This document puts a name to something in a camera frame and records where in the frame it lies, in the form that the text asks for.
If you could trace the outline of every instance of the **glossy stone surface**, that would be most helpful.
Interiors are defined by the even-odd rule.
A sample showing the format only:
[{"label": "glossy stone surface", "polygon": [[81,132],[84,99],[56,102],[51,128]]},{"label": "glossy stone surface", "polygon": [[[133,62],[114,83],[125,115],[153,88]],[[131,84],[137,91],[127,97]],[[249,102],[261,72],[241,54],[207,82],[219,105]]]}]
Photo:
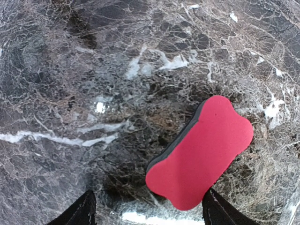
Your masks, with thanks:
[{"label": "glossy stone surface", "polygon": [[214,188],[262,225],[299,225],[299,15],[297,0],[0,1],[0,224],[45,224],[87,188],[99,224],[201,220],[144,172],[218,94],[255,137]]}]

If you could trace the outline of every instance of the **red bone-shaped object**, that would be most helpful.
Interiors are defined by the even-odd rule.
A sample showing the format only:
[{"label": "red bone-shaped object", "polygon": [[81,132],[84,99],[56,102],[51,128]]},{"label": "red bone-shaped object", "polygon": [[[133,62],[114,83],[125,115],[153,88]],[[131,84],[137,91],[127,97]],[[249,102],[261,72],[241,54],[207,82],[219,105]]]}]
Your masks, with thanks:
[{"label": "red bone-shaped object", "polygon": [[197,206],[253,138],[253,128],[230,101],[212,96],[164,152],[148,165],[146,183],[179,210]]}]

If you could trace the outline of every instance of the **black side edge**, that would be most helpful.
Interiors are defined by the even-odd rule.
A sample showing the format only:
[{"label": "black side edge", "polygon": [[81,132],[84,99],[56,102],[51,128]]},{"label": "black side edge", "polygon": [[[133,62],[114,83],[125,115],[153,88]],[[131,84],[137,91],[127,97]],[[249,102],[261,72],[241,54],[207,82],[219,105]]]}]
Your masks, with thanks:
[{"label": "black side edge", "polygon": [[93,191],[86,191],[60,216],[47,225],[96,225],[96,198]]},{"label": "black side edge", "polygon": [[205,225],[259,225],[249,219],[214,189],[210,189],[202,200]]},{"label": "black side edge", "polygon": [[203,101],[198,106],[196,111],[194,112],[194,115],[192,116],[191,120],[185,125],[185,127],[180,131],[180,133],[176,136],[174,141],[168,144],[168,146],[159,154],[158,156],[154,157],[150,163],[147,166],[146,173],[149,171],[149,169],[154,166],[156,163],[166,159],[168,155],[172,153],[172,151],[176,148],[176,146],[183,140],[183,138],[187,135],[187,133],[193,128],[193,126],[196,124],[196,122],[199,119],[200,113],[202,111],[202,108],[204,106]]}]

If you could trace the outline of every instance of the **red surface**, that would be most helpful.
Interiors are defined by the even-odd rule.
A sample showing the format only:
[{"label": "red surface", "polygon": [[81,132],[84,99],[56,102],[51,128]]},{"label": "red surface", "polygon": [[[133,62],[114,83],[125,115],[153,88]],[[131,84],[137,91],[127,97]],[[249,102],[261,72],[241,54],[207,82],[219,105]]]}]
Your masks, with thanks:
[{"label": "red surface", "polygon": [[149,169],[147,186],[169,199],[175,208],[190,210],[252,138],[250,121],[239,116],[227,98],[213,96],[181,143]]}]

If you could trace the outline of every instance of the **gray marble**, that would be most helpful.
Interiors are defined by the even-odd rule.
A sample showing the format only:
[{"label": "gray marble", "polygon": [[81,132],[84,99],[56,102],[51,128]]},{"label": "gray marble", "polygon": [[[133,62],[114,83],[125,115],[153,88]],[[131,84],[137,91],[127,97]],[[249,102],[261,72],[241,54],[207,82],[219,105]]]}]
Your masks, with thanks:
[{"label": "gray marble", "polygon": [[98,224],[201,220],[144,172],[216,94],[255,137],[215,189],[262,225],[300,224],[299,15],[298,0],[1,0],[0,224],[45,224],[87,188]]}]

